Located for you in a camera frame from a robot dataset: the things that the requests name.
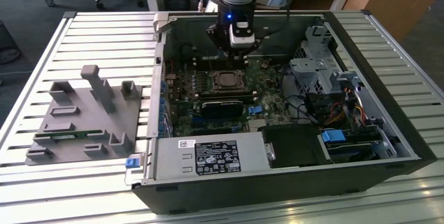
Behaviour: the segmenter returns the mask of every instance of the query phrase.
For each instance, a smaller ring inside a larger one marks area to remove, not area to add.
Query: warning label
[[[178,148],[192,148],[196,140],[178,140]]]
[[[196,143],[194,151],[197,175],[241,171],[236,141]]]

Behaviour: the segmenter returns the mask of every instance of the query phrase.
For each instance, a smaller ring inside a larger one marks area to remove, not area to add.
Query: motherboard
[[[213,70],[224,65],[208,58],[176,69],[168,66],[174,137],[244,133],[292,123],[280,93],[282,65],[265,57],[238,64],[238,69]]]

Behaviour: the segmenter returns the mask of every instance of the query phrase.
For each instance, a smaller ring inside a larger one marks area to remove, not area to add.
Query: green circuit board
[[[245,104],[241,116],[229,119],[210,119],[205,120],[200,115],[201,101],[193,100],[194,94],[193,78],[201,76],[204,81],[204,90],[212,89],[212,78],[208,71],[192,71],[181,70],[177,72],[174,84],[172,86],[172,92],[181,91],[181,96],[173,96],[170,98],[172,105],[172,119],[173,119],[173,135],[174,137],[185,137],[193,135],[210,135],[213,131],[216,134],[221,134],[220,131],[226,133],[242,133],[249,132],[248,121],[264,119],[266,125],[281,125],[292,123],[292,116],[285,108],[284,100],[280,94],[280,77],[281,73],[277,71],[277,67],[264,65],[262,58],[249,58],[249,65],[244,73],[245,86],[257,92],[258,100],[254,104]],[[248,113],[249,107],[261,106],[262,111],[256,114]]]

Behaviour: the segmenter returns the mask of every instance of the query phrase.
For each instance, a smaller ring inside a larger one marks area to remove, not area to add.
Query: aluminum extrusion table
[[[52,81],[80,79],[84,64],[100,67],[110,86],[144,87],[137,152],[144,151],[154,47],[153,12],[77,13],[58,24],[40,62],[0,130],[1,223],[441,223],[444,220],[444,96],[372,15],[336,12],[438,160],[366,192],[156,215],[124,184],[125,159],[25,166],[25,152],[52,100]],[[341,58],[353,67],[344,52]],[[132,174],[128,180],[140,178]]]

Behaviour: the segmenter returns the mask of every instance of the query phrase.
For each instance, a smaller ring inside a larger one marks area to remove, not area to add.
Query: blue tab
[[[325,130],[320,134],[320,136],[321,136],[324,142],[344,142],[345,141],[345,136],[340,129]]]
[[[262,107],[261,106],[256,106],[254,107],[254,113],[260,113],[262,112]]]
[[[254,106],[254,107],[248,107],[248,113],[249,114],[256,114],[256,113],[260,113],[262,112],[262,107],[261,106]]]
[[[138,168],[140,167],[140,159],[138,158],[128,158],[125,163],[126,168]]]

